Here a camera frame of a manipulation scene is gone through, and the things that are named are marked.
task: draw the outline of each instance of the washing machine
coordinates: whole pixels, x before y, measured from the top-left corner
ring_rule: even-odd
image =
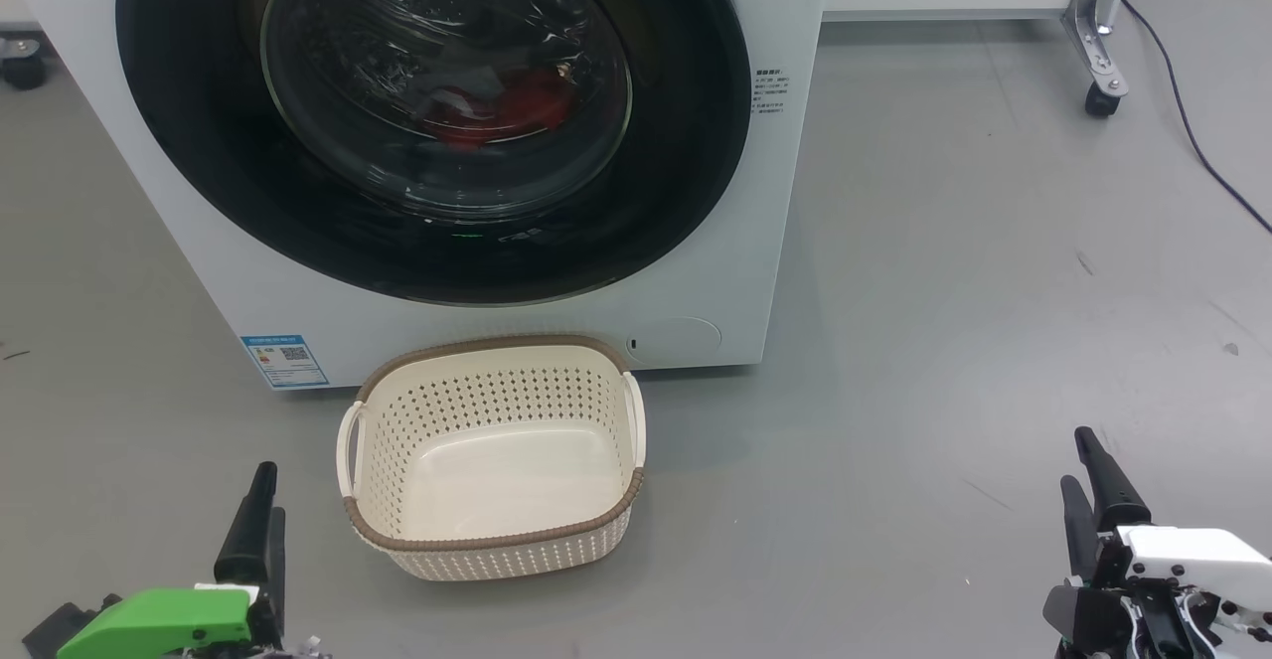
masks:
[[[822,0],[28,3],[273,388],[761,360]]]

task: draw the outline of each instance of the laundry basket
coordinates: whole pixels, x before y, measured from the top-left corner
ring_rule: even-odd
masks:
[[[357,392],[336,445],[354,529],[439,581],[604,557],[627,531],[644,466],[636,379],[612,347],[572,336],[388,361]]]

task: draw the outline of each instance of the floor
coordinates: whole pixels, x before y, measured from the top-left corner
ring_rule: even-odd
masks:
[[[1132,1],[1272,214],[1272,0]],[[1112,45],[1132,93],[1094,121],[1060,25],[824,29],[764,364],[644,377],[613,556],[458,586],[350,532],[350,392],[265,388],[71,80],[0,89],[5,654],[62,602],[209,579],[263,459],[289,635],[341,659],[1046,656],[1080,424],[1159,522],[1272,550],[1272,238],[1128,17]]]

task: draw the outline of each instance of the black cable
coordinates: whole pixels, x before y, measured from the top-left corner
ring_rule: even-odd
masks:
[[[1183,98],[1179,97],[1179,84],[1175,80],[1175,66],[1170,61],[1170,52],[1166,52],[1165,45],[1161,42],[1161,38],[1158,37],[1158,31],[1152,29],[1149,20],[1145,20],[1145,17],[1141,15],[1140,11],[1135,10],[1131,1],[1122,0],[1122,4],[1126,6],[1126,10],[1131,11],[1135,20],[1140,20],[1140,24],[1149,31],[1149,34],[1152,37],[1152,42],[1158,43],[1158,51],[1161,51],[1163,60],[1166,61],[1166,71],[1170,74],[1170,88],[1175,93],[1175,106],[1179,107],[1179,118],[1184,123],[1184,132],[1188,134],[1188,141],[1192,142],[1193,151],[1197,153],[1197,159],[1201,160],[1201,164],[1206,168],[1206,170],[1208,170],[1210,176],[1215,178],[1215,182],[1221,184],[1221,187],[1225,188],[1233,200],[1236,200],[1241,207],[1245,207],[1245,211],[1249,211],[1250,216],[1254,216],[1254,220],[1257,220],[1259,225],[1263,225],[1263,229],[1267,229],[1268,234],[1272,234],[1272,224],[1268,224],[1268,220],[1263,219],[1263,215],[1261,215],[1255,207],[1250,206],[1250,202],[1247,202],[1245,197],[1241,197],[1241,193],[1233,188],[1233,184],[1227,184],[1227,179],[1224,179],[1224,176],[1219,174],[1215,165],[1210,164],[1210,160],[1206,159],[1206,154],[1201,151],[1201,146],[1197,144],[1197,136],[1192,132],[1192,125],[1188,121],[1188,112],[1184,111]]]

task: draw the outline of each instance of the brown rim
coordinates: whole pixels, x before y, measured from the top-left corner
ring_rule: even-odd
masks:
[[[427,361],[430,359],[440,359],[441,356],[472,354],[473,351],[494,351],[497,350],[497,347],[530,346],[590,347],[593,351],[607,356],[609,361],[613,361],[619,373],[627,373],[628,369],[627,361],[617,351],[614,351],[613,347],[608,347],[595,338],[588,338],[585,336],[518,336],[505,338],[483,338],[483,341],[467,341],[463,343],[452,343],[449,346],[427,347],[427,350],[424,351],[413,351],[412,354],[397,356],[397,359],[387,361],[387,364],[382,365],[370,375],[370,378],[366,379],[363,388],[359,388],[357,391],[357,401],[366,402],[371,391],[374,391],[375,385],[380,383],[384,377],[407,364],[413,364],[413,361]],[[627,491],[623,492],[622,499],[618,500],[618,504],[611,508],[608,513],[600,515],[599,518],[547,531],[501,537],[482,537],[476,539],[396,539],[371,528],[366,519],[363,518],[363,510],[357,508],[356,499],[345,497],[345,511],[349,513],[349,519],[354,523],[354,528],[357,529],[359,534],[382,550],[392,552],[457,552],[467,550],[496,550],[500,547],[533,545],[537,542],[548,542],[595,532],[618,519],[619,515],[631,508],[631,504],[640,494],[641,483],[644,482],[645,468],[640,467],[632,469],[632,482],[628,483]]]

